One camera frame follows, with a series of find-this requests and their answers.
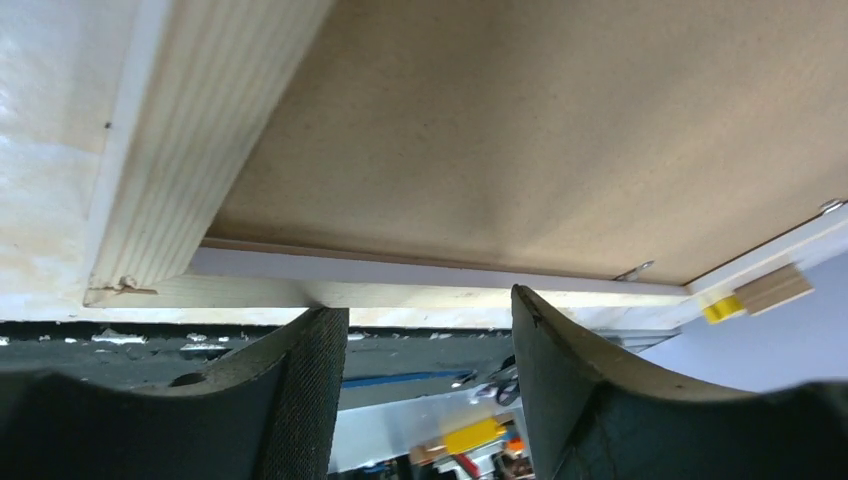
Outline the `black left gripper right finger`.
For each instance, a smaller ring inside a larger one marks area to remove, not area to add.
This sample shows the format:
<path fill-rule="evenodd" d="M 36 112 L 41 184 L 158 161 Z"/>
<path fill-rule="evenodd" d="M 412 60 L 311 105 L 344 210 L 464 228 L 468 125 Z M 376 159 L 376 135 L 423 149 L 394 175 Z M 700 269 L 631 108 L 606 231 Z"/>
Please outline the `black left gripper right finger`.
<path fill-rule="evenodd" d="M 847 386 L 758 394 L 653 364 L 516 285 L 512 338 L 540 479 L 843 479 Z"/>

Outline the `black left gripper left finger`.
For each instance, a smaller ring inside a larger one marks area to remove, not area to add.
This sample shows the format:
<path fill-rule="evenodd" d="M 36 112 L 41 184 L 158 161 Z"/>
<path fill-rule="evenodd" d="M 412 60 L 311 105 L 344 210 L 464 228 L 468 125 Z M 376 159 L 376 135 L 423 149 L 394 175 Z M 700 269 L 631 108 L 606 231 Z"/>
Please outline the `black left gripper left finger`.
<path fill-rule="evenodd" d="M 167 384 L 1 375 L 5 479 L 323 479 L 349 313 L 317 308 Z"/>

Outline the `brown cardboard backing board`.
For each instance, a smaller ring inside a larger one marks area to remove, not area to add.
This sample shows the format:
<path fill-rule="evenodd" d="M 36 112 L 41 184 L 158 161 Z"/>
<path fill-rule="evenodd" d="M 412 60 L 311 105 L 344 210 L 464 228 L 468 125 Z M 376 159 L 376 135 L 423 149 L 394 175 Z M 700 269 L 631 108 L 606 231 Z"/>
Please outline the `brown cardboard backing board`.
<path fill-rule="evenodd" d="M 341 1 L 209 235 L 682 284 L 846 193 L 843 1 Z"/>

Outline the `light wooden picture frame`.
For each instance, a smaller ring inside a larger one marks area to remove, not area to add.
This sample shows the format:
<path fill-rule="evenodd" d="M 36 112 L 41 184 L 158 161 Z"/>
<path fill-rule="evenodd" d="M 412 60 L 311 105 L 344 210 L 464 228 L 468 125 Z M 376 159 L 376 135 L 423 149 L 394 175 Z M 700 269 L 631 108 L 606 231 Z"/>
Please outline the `light wooden picture frame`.
<path fill-rule="evenodd" d="M 499 270 L 213 238 L 213 225 L 330 12 L 341 1 L 164 1 L 135 122 L 115 119 L 113 183 L 90 307 L 506 307 L 524 285 L 559 308 L 712 303 L 778 268 L 843 252 L 847 211 L 790 230 L 682 284 L 648 262 L 612 277 Z"/>

